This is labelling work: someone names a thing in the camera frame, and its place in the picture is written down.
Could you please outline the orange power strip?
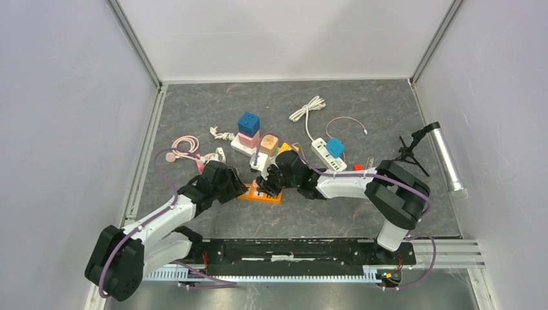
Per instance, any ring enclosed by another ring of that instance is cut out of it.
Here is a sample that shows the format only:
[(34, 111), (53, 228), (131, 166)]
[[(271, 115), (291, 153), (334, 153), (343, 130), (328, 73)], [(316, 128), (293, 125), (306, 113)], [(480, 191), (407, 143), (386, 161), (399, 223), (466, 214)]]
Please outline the orange power strip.
[(260, 202), (260, 203), (270, 203), (270, 204), (280, 204), (282, 200), (282, 193), (277, 196), (271, 196), (265, 192), (260, 192), (252, 184), (245, 183), (247, 191), (244, 194), (241, 194), (237, 198), (239, 200), (246, 200), (251, 202)]

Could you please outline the tan wooden cube socket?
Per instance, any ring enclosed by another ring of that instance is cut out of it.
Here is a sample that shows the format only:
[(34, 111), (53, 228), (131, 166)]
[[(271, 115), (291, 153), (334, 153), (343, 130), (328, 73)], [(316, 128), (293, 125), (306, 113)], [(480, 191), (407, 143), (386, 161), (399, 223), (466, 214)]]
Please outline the tan wooden cube socket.
[(261, 142), (259, 152), (273, 157), (277, 154), (279, 148), (279, 139), (271, 134), (265, 135)]

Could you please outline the long white power strip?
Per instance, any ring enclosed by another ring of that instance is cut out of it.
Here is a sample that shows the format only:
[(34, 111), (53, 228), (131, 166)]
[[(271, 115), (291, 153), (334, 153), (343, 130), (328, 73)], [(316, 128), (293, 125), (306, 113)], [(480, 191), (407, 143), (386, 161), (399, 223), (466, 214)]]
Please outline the long white power strip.
[(232, 142), (231, 142), (231, 147), (232, 147), (234, 150), (236, 150), (236, 151), (238, 151), (238, 152), (240, 152), (240, 153), (242, 153), (242, 154), (244, 154), (244, 155), (246, 155), (246, 156), (251, 156), (251, 155), (257, 150), (257, 148), (249, 149), (249, 148), (247, 148), (247, 147), (244, 147), (243, 145), (241, 145), (241, 144), (239, 143), (239, 140), (238, 140), (238, 138), (237, 138), (237, 135), (236, 135), (235, 138), (232, 140)]

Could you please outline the yellow cube socket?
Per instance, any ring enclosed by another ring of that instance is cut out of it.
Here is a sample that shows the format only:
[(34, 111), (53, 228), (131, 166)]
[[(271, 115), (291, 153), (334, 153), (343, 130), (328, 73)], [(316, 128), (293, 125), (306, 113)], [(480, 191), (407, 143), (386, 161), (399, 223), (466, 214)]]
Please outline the yellow cube socket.
[(296, 150), (297, 152), (299, 151), (299, 147), (298, 146), (294, 146), (294, 145), (290, 145), (290, 144), (287, 144), (287, 143), (283, 143), (279, 150), (278, 150), (278, 154), (282, 153), (282, 152), (285, 152), (285, 151), (289, 151), (289, 150)]

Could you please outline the pink cube socket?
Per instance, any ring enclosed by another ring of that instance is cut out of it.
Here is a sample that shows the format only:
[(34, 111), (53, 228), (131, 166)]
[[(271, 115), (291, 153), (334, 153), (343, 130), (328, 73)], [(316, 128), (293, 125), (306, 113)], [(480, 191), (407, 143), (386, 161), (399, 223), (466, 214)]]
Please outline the pink cube socket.
[(249, 149), (256, 148), (260, 139), (260, 132), (257, 131), (253, 137), (247, 136), (241, 132), (238, 133), (237, 138), (239, 143)]

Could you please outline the small white power strip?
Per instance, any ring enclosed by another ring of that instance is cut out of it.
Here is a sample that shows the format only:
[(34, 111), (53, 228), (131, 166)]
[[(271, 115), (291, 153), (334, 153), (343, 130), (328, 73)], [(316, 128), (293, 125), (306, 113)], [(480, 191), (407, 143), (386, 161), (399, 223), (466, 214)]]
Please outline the small white power strip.
[(337, 172), (345, 171), (347, 164), (341, 158), (333, 157), (326, 146), (327, 143), (322, 138), (317, 138), (311, 142), (311, 150), (328, 169)]

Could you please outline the blue cube socket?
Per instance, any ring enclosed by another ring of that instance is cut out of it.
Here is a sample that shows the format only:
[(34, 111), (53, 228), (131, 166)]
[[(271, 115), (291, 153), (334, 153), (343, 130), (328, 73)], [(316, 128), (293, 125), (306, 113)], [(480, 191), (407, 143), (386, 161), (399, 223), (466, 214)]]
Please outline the blue cube socket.
[(253, 113), (245, 112), (237, 122), (238, 132), (253, 138), (260, 130), (260, 118)]

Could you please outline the light blue plug adapter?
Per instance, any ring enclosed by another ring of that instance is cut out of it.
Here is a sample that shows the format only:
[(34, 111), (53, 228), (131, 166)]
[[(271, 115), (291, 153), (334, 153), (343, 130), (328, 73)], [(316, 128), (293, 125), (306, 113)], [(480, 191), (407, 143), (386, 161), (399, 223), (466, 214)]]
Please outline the light blue plug adapter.
[(331, 138), (326, 144), (326, 149), (334, 158), (340, 158), (345, 152), (345, 146), (337, 138)]

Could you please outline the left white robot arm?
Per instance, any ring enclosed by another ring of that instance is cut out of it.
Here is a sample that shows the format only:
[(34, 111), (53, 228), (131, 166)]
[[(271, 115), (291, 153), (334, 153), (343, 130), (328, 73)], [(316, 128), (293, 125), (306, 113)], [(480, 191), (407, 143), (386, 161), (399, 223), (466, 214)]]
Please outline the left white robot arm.
[(184, 224), (246, 193), (238, 171), (220, 161), (205, 164), (201, 174), (176, 189), (165, 204), (133, 224), (110, 225), (100, 233), (85, 268), (103, 298), (128, 299), (144, 276), (176, 260), (195, 263), (203, 255), (202, 237)]

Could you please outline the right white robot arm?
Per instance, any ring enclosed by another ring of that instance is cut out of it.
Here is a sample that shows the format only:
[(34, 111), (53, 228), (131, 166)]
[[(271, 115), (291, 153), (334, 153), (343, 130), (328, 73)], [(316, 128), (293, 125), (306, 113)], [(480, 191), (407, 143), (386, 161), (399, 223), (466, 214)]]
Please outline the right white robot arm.
[(370, 201), (385, 221), (373, 246), (375, 259), (389, 264), (401, 243), (432, 206), (430, 188), (396, 162), (383, 160), (366, 170), (337, 172), (310, 165), (296, 151), (275, 157), (256, 178), (260, 191), (277, 196), (296, 189), (309, 200), (359, 198)]

